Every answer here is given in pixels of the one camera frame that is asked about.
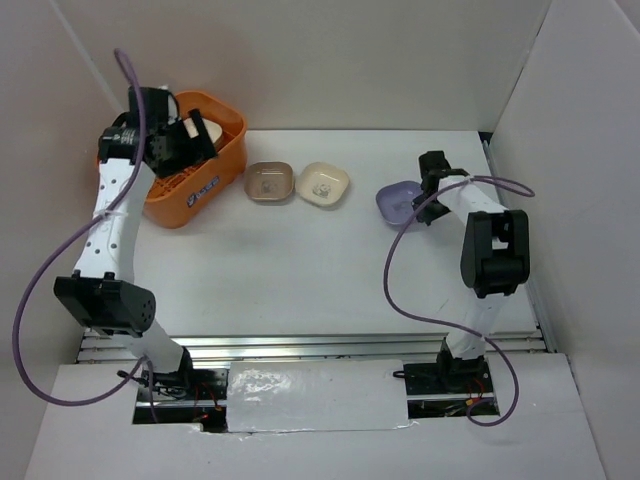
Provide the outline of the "cream panda plate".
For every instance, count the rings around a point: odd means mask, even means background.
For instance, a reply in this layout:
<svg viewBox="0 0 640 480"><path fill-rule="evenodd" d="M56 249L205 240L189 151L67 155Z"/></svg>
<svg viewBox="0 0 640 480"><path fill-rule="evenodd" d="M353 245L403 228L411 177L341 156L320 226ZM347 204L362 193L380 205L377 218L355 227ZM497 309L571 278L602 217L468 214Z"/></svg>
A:
<svg viewBox="0 0 640 480"><path fill-rule="evenodd" d="M295 190L304 201L329 209L339 204L350 183L345 170L326 162L313 162L297 176Z"/></svg>
<svg viewBox="0 0 640 480"><path fill-rule="evenodd" d="M199 135L196 125L191 118L186 118L183 123L191 138L196 138ZM222 127L219 124L208 119L203 119L203 124L211 141L214 144L215 149L220 150L224 142Z"/></svg>

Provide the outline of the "purple plate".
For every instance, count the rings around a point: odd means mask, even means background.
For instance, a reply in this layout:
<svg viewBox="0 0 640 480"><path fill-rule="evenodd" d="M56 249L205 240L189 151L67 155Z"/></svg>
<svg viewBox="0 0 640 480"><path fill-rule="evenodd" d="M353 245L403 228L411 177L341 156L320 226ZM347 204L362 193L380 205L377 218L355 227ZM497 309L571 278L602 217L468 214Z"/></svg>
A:
<svg viewBox="0 0 640 480"><path fill-rule="evenodd" d="M383 220L390 226L402 226L413 213L413 200L422 194L418 182L404 180L381 188L375 201Z"/></svg>

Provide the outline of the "brown panda plate back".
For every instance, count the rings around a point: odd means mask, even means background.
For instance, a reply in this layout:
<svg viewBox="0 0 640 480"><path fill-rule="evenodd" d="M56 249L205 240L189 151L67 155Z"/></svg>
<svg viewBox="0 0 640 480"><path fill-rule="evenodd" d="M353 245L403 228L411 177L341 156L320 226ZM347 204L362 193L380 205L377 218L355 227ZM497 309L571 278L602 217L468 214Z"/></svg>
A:
<svg viewBox="0 0 640 480"><path fill-rule="evenodd" d="M283 202L293 193L295 177L285 162L258 162L244 173L244 192L254 202Z"/></svg>

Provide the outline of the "cream panda plate back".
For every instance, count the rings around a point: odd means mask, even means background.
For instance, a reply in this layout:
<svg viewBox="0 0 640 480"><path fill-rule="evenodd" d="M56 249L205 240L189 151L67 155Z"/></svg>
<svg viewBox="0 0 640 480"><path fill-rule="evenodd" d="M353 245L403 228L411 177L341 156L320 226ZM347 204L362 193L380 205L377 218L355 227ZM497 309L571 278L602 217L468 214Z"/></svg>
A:
<svg viewBox="0 0 640 480"><path fill-rule="evenodd" d="M329 209L339 204L350 183L345 170L326 162L313 162L297 176L295 190L304 201Z"/></svg>

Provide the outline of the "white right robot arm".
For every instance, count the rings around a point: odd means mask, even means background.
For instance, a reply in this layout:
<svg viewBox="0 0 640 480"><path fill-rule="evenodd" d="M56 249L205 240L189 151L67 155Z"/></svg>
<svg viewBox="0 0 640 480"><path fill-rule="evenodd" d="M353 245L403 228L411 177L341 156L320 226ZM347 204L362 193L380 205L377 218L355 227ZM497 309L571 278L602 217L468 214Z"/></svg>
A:
<svg viewBox="0 0 640 480"><path fill-rule="evenodd" d="M413 201L417 220L426 225L453 213L464 224L460 272L470 289L461 322L437 355L435 378L450 392L464 389L485 370L485 337L507 297L530 274L529 221L486 195L463 169L436 168L422 174L422 194Z"/></svg>

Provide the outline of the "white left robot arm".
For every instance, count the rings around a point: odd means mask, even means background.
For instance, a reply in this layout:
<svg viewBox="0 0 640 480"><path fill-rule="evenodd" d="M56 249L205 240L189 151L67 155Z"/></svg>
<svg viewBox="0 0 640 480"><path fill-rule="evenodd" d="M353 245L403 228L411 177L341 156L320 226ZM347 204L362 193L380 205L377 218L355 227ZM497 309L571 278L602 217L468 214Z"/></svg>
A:
<svg viewBox="0 0 640 480"><path fill-rule="evenodd" d="M72 273L54 282L54 295L78 323L126 348L148 369L147 384L184 399L196 390L188 350L156 318L154 294L137 285L136 240L144 203L158 177L216 156L204 118L172 114L141 122L139 108L104 130L98 149L99 188L86 243Z"/></svg>

